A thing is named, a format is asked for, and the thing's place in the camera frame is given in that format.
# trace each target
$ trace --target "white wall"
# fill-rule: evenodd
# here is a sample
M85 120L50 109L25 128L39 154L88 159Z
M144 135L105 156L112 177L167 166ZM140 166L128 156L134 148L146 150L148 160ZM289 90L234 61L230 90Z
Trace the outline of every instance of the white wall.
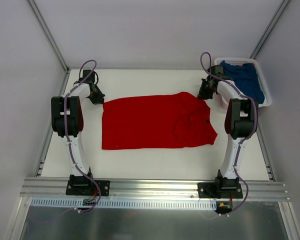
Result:
M0 1L0 240L37 163L64 72L25 0Z
M257 60L273 100L260 111L262 131L300 224L300 0L291 2Z
M282 0L36 0L70 67L199 70L249 57Z

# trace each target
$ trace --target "white plastic basket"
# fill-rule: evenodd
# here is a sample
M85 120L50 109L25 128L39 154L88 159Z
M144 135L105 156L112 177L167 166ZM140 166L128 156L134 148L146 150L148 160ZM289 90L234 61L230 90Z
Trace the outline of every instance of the white plastic basket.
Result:
M242 58L242 57L218 57L214 60L215 65L219 65L222 61L225 61L227 64L231 65L240 65L242 66L243 64L253 64L255 67L256 74L258 75L258 80L259 80L259 86L261 91L263 92L264 95L264 102L262 104L259 104L260 107L267 107L270 106L272 103L269 89L266 84L266 79L261 71L261 68L259 67L259 64L257 63L256 60L252 58ZM228 103L225 101L223 97L221 99L221 105L223 108L227 109L228 108Z

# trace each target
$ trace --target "white tabletop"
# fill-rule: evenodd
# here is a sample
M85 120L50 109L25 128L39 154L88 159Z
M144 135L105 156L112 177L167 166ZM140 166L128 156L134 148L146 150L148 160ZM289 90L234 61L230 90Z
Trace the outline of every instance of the white tabletop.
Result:
M170 95L189 92L196 96L201 78L200 70L98 70L98 87L105 101L118 98ZM66 87L68 92L79 78L72 70ZM226 111L218 95L206 101L211 108L210 122L218 133L214 145L180 149L144 148L102 150L102 105L88 99L81 107L84 119L82 142L85 158L93 177L111 179L213 180L220 169L227 147L224 129ZM71 173L70 160L61 138L54 132L41 176L66 177ZM269 180L257 134L249 140L239 171L245 180Z

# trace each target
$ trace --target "blue towel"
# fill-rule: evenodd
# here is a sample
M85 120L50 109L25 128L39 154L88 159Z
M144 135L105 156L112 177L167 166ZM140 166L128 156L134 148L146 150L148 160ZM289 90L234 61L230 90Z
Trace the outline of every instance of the blue towel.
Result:
M223 66L225 75L232 78L237 88L243 92L244 95L257 99L259 104L264 103L265 95L260 89L258 75L252 63L239 66L230 65L222 61L220 65Z

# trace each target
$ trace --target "sleeve of red garment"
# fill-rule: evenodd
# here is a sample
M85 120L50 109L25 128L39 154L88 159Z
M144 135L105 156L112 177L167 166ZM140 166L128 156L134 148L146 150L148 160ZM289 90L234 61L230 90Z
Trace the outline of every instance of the sleeve of red garment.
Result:
M102 149L214 144L210 108L188 92L115 99L103 105Z

